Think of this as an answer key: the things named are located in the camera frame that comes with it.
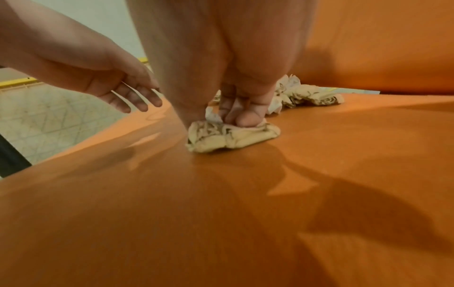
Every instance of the right hand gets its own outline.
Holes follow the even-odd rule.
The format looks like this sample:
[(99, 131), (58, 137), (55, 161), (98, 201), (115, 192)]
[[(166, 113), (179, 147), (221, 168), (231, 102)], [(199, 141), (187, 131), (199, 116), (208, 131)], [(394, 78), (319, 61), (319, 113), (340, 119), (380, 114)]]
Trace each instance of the right hand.
[(304, 48), (316, 0), (128, 0), (161, 91), (186, 127), (219, 114), (259, 124), (275, 84)]

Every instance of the yellow baseboard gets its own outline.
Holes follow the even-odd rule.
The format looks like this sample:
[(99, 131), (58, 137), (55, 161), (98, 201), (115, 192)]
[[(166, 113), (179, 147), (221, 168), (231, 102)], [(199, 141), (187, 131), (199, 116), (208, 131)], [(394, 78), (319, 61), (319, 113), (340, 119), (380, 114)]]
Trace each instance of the yellow baseboard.
[[(139, 61), (141, 61), (144, 64), (148, 63), (147, 58), (139, 58)], [(26, 86), (26, 85), (30, 85), (30, 84), (39, 83), (39, 82), (40, 82), (39, 80), (32, 78), (32, 77), (20, 78), (20, 79), (0, 82), (0, 89), (9, 88), (9, 87), (17, 87), (17, 86)]]

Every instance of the crumpled cloth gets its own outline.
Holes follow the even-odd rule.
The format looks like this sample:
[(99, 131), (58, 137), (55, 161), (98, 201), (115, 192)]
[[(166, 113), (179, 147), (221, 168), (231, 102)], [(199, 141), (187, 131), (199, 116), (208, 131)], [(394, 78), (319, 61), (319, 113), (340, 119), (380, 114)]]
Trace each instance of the crumpled cloth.
[[(213, 102), (218, 103), (221, 92), (218, 91)], [(282, 108), (294, 108), (300, 105), (334, 105), (342, 104), (344, 98), (341, 94), (332, 93), (329, 88), (312, 85), (302, 85), (295, 75), (283, 76), (276, 83), (273, 100), (268, 107), (267, 114), (280, 113)]]
[(189, 127), (186, 147), (191, 152), (208, 153), (220, 148), (244, 148), (280, 135), (280, 129), (266, 120), (254, 128), (224, 124), (210, 107), (207, 108), (206, 119), (193, 122)]

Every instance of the crumpled paper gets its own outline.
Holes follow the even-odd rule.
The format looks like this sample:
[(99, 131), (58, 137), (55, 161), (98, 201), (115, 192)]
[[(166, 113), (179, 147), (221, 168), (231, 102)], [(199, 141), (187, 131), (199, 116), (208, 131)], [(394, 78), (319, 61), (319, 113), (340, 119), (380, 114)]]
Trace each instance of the crumpled paper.
[[(218, 91), (213, 102), (218, 103), (221, 92)], [(280, 113), (282, 108), (294, 108), (299, 105), (334, 105), (342, 104), (344, 98), (341, 94), (331, 92), (329, 88), (322, 88), (312, 85), (302, 85), (295, 75), (283, 76), (276, 83), (273, 100), (268, 107), (267, 114)]]
[(224, 124), (210, 107), (207, 108), (206, 119), (193, 122), (189, 127), (186, 147), (191, 152), (208, 153), (220, 148), (244, 148), (280, 135), (280, 129), (266, 120), (254, 128)]

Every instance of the dark object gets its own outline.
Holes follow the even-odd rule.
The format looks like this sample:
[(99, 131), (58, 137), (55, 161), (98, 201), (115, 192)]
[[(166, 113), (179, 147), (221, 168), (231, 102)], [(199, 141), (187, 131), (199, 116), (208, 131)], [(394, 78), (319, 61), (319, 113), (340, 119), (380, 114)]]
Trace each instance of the dark object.
[(0, 176), (5, 178), (32, 164), (0, 134)]

